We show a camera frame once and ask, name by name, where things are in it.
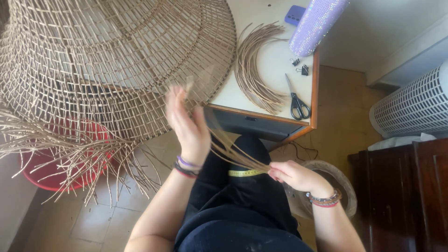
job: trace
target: scissors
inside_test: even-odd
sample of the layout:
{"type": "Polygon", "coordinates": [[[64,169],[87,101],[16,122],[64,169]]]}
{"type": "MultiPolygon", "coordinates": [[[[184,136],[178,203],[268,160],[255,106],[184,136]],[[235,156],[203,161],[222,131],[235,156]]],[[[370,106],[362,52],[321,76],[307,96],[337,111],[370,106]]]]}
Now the scissors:
{"type": "Polygon", "coordinates": [[[302,119],[308,119],[311,116],[311,109],[306,105],[299,97],[297,97],[297,94],[293,92],[293,86],[291,85],[291,81],[288,78],[287,74],[284,74],[286,76],[286,81],[288,82],[289,91],[291,91],[291,97],[293,98],[293,102],[291,104],[291,116],[296,120],[302,120],[302,119]],[[303,113],[303,108],[307,110],[307,115],[303,113]]]}

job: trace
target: bracelet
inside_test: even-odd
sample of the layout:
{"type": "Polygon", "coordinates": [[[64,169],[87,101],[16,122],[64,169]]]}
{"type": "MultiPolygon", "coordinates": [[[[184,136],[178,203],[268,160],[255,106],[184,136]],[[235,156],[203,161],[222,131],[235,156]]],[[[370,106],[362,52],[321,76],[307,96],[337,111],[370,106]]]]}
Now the bracelet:
{"type": "Polygon", "coordinates": [[[192,167],[192,168],[200,168],[200,169],[202,169],[202,166],[193,165],[193,164],[191,164],[191,163],[189,163],[189,162],[183,160],[182,157],[181,157],[180,155],[177,156],[177,160],[178,160],[181,164],[183,164],[183,165],[185,165],[185,166],[192,167]]]}
{"type": "Polygon", "coordinates": [[[335,188],[335,193],[329,198],[316,198],[311,195],[310,192],[306,193],[306,196],[310,199],[310,202],[319,207],[334,207],[337,205],[340,199],[342,199],[342,194],[339,189],[335,188]]]}
{"type": "Polygon", "coordinates": [[[193,170],[187,170],[187,169],[184,169],[184,168],[182,168],[182,167],[179,165],[179,161],[178,161],[178,160],[176,160],[176,161],[174,162],[174,168],[175,168],[180,174],[186,176],[187,178],[197,178],[198,175],[199,175],[199,171],[200,171],[200,170],[193,171],[193,170]]]}

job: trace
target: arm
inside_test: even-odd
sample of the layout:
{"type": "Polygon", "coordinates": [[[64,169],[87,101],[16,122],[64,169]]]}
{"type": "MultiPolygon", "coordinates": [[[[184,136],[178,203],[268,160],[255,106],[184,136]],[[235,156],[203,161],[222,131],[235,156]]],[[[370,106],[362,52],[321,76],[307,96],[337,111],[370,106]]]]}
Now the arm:
{"type": "MultiPolygon", "coordinates": [[[[334,189],[322,176],[294,161],[272,162],[269,175],[298,191],[309,191],[318,198],[328,198],[334,189]]],[[[341,204],[324,208],[313,204],[318,251],[365,252],[365,248],[341,204]]]]}
{"type": "MultiPolygon", "coordinates": [[[[180,87],[167,94],[167,119],[181,144],[182,159],[202,166],[210,150],[210,134],[202,108],[195,108],[191,120],[183,106],[184,97],[180,87]]],[[[125,252],[172,251],[195,181],[173,169],[135,224],[125,252]]]]}

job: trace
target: purple phone case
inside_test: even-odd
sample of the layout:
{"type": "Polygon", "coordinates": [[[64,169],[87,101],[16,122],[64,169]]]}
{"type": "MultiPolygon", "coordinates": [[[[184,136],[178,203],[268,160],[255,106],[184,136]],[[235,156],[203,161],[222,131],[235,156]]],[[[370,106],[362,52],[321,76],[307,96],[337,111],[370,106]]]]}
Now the purple phone case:
{"type": "Polygon", "coordinates": [[[284,17],[284,21],[297,26],[305,11],[306,8],[293,5],[289,9],[288,14],[284,17]]]}

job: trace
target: woman's left hand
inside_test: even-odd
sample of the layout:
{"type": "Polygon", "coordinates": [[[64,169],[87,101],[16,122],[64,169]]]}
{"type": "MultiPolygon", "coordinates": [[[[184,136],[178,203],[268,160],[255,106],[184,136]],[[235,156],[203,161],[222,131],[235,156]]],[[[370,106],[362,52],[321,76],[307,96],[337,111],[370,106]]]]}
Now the woman's left hand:
{"type": "Polygon", "coordinates": [[[203,108],[194,108],[193,119],[190,119],[184,107],[184,99],[185,90],[182,87],[171,87],[166,94],[166,117],[181,144],[182,159],[201,166],[210,151],[210,133],[203,108]]]}

